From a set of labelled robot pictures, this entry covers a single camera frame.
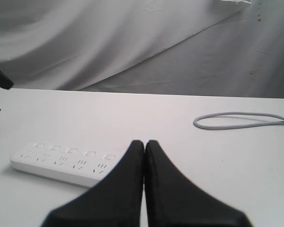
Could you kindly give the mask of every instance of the white table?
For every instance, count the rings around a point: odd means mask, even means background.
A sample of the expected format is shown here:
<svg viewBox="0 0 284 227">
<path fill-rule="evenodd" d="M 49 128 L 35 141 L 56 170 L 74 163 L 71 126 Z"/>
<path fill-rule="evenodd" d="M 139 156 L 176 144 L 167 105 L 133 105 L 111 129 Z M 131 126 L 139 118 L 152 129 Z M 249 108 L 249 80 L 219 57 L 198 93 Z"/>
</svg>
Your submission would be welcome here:
<svg viewBox="0 0 284 227">
<path fill-rule="evenodd" d="M 18 149 L 51 141 L 124 152 L 133 139 L 158 140 L 189 179 L 246 212 L 255 227 L 284 226 L 284 126 L 206 131 L 192 125 L 199 115 L 225 111 L 284 116 L 284 99 L 0 89 L 0 108 L 0 226 L 39 226 L 51 209 L 86 191 L 14 171 L 9 157 Z M 141 223 L 147 226 L 145 203 Z"/>
</svg>

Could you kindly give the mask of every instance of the electrical outlet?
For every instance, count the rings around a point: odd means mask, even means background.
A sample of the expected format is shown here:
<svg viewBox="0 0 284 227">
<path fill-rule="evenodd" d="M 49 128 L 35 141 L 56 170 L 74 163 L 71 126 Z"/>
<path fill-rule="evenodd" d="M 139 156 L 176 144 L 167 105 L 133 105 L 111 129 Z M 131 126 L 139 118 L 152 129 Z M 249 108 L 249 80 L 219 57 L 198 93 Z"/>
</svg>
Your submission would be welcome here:
<svg viewBox="0 0 284 227">
<path fill-rule="evenodd" d="M 16 152 L 10 161 L 12 167 L 21 172 L 92 187 L 116 166 L 120 158 L 112 152 L 35 142 Z"/>
</svg>

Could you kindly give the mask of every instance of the cable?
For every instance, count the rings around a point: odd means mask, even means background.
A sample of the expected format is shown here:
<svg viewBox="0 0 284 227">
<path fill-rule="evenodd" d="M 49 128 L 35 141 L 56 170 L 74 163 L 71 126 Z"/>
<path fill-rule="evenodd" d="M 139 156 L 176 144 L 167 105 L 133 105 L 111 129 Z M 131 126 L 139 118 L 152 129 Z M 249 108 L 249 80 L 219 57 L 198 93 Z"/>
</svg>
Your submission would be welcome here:
<svg viewBox="0 0 284 227">
<path fill-rule="evenodd" d="M 226 115 L 246 115 L 246 116 L 261 116 L 261 117 L 273 117 L 280 119 L 282 121 L 277 122 L 262 122 L 262 123 L 252 123 L 252 124 L 238 124 L 238 125 L 227 125 L 227 126 L 207 126 L 201 125 L 198 123 L 199 120 L 206 119 L 206 118 L 213 118 L 218 116 L 226 116 Z M 268 126 L 268 125 L 284 125 L 284 117 L 269 114 L 269 113 L 245 113 L 245 112 L 224 112 L 224 113 L 212 113 L 197 117 L 194 120 L 194 126 L 200 129 L 206 130 L 226 130 L 226 129 L 244 129 L 244 128 L 252 128 L 252 127 L 259 127 L 259 126 Z"/>
</svg>

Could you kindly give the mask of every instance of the white backdrop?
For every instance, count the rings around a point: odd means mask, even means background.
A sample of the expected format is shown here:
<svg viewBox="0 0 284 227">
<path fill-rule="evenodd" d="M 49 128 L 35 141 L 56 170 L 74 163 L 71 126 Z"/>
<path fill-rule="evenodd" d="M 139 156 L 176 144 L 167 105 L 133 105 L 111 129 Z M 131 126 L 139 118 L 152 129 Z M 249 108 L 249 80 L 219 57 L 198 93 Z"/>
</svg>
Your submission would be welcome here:
<svg viewBox="0 0 284 227">
<path fill-rule="evenodd" d="M 0 68 L 24 88 L 284 97 L 284 0 L 0 0 Z"/>
</svg>

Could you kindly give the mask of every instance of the white power strip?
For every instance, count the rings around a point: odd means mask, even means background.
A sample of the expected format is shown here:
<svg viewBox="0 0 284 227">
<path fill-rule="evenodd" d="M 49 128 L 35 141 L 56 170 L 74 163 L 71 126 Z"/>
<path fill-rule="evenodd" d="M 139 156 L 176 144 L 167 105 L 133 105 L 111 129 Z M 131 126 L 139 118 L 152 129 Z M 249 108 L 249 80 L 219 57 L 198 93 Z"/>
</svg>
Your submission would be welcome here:
<svg viewBox="0 0 284 227">
<path fill-rule="evenodd" d="M 58 181 L 93 187 L 121 157 L 57 144 L 35 142 L 10 157 L 14 169 Z"/>
</svg>

